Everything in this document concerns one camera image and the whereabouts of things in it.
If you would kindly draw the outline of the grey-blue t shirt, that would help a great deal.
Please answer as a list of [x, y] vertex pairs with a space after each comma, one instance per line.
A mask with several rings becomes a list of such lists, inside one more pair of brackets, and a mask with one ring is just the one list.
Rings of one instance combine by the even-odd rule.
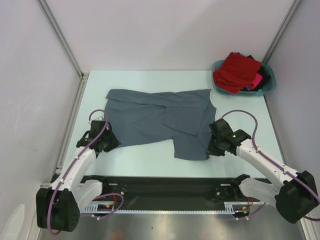
[[111, 89], [105, 111], [121, 147], [172, 140], [175, 158], [206, 161], [209, 125], [216, 118], [210, 96], [210, 89], [156, 93]]

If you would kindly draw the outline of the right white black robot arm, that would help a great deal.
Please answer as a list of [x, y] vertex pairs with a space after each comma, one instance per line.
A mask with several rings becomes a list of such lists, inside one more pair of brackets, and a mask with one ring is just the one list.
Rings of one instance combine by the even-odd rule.
[[257, 169], [268, 182], [242, 174], [232, 181], [231, 196], [242, 201], [245, 197], [275, 207], [289, 223], [295, 224], [320, 204], [315, 179], [308, 171], [297, 170], [264, 153], [254, 137], [239, 129], [233, 131], [222, 118], [209, 125], [211, 139], [208, 153], [221, 157], [231, 153]]

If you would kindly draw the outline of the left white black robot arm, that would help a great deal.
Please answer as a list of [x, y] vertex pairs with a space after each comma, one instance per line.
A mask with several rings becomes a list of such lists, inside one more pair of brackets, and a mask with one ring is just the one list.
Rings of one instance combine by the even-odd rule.
[[87, 180], [80, 186], [88, 168], [102, 152], [108, 153], [120, 145], [105, 120], [92, 120], [76, 144], [73, 160], [49, 187], [41, 187], [36, 193], [36, 222], [41, 229], [54, 235], [72, 232], [80, 220], [81, 211], [96, 197], [105, 200], [111, 188], [99, 178]]

